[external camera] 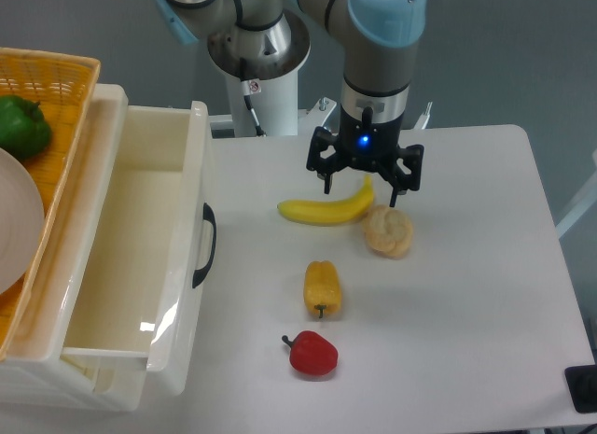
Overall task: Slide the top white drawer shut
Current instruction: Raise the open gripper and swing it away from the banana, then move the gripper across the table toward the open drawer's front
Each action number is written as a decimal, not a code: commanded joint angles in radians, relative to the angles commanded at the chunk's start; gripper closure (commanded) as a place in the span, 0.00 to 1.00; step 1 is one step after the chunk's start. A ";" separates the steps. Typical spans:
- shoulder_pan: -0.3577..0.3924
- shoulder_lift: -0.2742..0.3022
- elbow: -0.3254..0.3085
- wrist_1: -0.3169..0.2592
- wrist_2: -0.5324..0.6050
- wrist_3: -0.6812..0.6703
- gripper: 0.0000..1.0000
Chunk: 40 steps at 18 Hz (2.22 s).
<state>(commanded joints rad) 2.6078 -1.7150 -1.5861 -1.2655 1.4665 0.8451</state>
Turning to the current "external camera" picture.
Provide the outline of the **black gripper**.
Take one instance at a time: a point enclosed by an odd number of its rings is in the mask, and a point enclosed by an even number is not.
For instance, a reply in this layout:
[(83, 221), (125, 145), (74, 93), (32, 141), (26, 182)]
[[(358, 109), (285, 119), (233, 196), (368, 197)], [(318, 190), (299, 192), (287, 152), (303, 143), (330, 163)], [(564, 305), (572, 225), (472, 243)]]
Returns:
[(395, 207), (399, 195), (420, 189), (424, 146), (398, 145), (402, 115), (374, 122), (369, 107), (357, 115), (354, 118), (341, 109), (338, 135), (322, 126), (315, 127), (306, 168), (324, 181), (324, 194), (331, 191), (332, 176), (344, 168), (379, 173), (392, 189), (389, 206)]

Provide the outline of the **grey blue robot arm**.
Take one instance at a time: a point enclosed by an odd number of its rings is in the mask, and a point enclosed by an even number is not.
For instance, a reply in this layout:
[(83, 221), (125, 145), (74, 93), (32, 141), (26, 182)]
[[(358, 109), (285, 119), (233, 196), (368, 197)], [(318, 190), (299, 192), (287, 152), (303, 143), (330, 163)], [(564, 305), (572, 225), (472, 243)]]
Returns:
[(228, 81), (239, 136), (295, 133), (297, 73), (310, 18), (343, 48), (340, 126), (316, 126), (307, 168), (325, 182), (343, 169), (379, 175), (400, 196), (420, 187), (423, 148), (402, 147), (427, 0), (156, 0), (183, 40), (206, 41)]

